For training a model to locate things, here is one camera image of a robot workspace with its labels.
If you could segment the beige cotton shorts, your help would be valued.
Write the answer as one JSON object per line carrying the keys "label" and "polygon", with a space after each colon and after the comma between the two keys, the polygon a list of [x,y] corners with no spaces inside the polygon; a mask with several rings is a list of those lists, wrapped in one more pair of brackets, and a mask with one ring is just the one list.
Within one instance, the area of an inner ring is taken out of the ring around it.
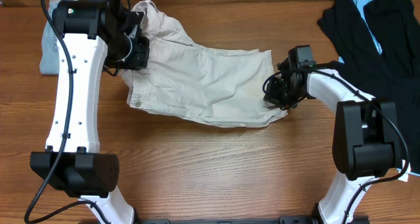
{"label": "beige cotton shorts", "polygon": [[287,116],[263,99],[274,73],[270,50],[204,47],[151,0],[133,10],[145,14],[140,27],[150,52],[144,69],[120,73],[130,107],[217,127],[265,127]]}

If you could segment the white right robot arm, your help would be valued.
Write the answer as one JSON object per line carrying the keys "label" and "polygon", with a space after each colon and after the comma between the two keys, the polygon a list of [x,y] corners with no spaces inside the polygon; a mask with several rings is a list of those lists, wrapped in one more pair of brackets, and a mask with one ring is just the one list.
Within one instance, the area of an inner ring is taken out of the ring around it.
{"label": "white right robot arm", "polygon": [[283,215],[286,223],[369,223],[354,214],[370,186],[389,181],[387,171],[406,146],[395,104],[360,91],[342,78],[336,62],[317,63],[308,45],[289,50],[263,83],[264,100],[281,110],[318,99],[335,114],[332,155],[337,172],[310,215]]}

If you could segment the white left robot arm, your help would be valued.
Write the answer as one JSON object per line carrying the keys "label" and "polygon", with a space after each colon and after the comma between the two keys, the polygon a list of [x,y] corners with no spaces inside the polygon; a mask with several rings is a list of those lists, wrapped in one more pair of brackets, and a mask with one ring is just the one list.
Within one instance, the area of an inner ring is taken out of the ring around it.
{"label": "white left robot arm", "polygon": [[147,66],[144,13],[121,0],[62,0],[46,17],[57,38],[58,85],[45,149],[31,153],[30,167],[44,187],[87,206],[100,223],[138,223],[117,185],[118,157],[100,152],[97,110],[103,72]]}

